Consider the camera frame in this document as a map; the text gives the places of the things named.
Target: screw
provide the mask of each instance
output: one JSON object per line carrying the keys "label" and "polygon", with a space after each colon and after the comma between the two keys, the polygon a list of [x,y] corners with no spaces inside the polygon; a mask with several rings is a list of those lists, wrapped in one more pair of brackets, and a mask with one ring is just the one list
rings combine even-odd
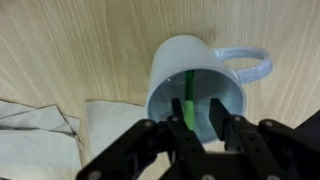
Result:
{"label": "screw", "polygon": [[100,171],[92,171],[88,175],[88,180],[99,180],[101,178],[101,172]]}
{"label": "screw", "polygon": [[267,177],[267,180],[281,180],[278,176],[275,176],[275,175],[272,175],[270,174],[268,177]]}
{"label": "screw", "polygon": [[173,121],[178,121],[179,118],[178,118],[177,116],[173,116],[173,117],[172,117],[172,120],[173,120]]}
{"label": "screw", "polygon": [[234,117],[234,120],[236,120],[236,121],[241,121],[241,117],[235,116],[235,117]]}
{"label": "screw", "polygon": [[205,174],[202,176],[201,180],[216,180],[211,174]]}
{"label": "screw", "polygon": [[151,123],[150,121],[147,121],[147,122],[144,123],[144,125],[147,126],[147,127],[149,127],[149,126],[152,125],[152,123]]}
{"label": "screw", "polygon": [[266,121],[265,124],[266,124],[267,126],[269,126],[269,127],[273,126],[273,122],[271,122],[271,121]]}

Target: wooden surface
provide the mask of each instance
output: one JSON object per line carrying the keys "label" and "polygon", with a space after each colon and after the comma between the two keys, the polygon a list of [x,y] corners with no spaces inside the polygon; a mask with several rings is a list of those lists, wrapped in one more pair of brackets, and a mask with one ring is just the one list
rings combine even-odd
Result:
{"label": "wooden surface", "polygon": [[[57,104],[81,118],[88,150],[86,100],[144,103],[154,52],[189,34],[211,47],[267,49],[274,70],[244,85],[246,116],[295,127],[320,108],[319,11],[317,0],[0,0],[0,98]],[[82,156],[86,164],[88,151]],[[155,179],[166,165],[161,159],[141,179]]]}

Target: white mug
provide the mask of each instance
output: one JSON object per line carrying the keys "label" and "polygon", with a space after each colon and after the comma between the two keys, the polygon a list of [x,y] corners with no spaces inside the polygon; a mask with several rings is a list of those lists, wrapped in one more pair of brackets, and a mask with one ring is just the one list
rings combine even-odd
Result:
{"label": "white mug", "polygon": [[[256,66],[232,69],[224,60],[256,58]],[[209,120],[211,98],[218,98],[231,114],[243,115],[246,96],[242,83],[268,75],[272,62],[268,52],[257,47],[229,47],[211,49],[202,40],[188,35],[165,41],[155,53],[146,102],[147,117],[161,121],[173,115],[171,99],[184,102],[185,71],[195,70],[193,77],[195,133],[202,143],[216,140]]]}

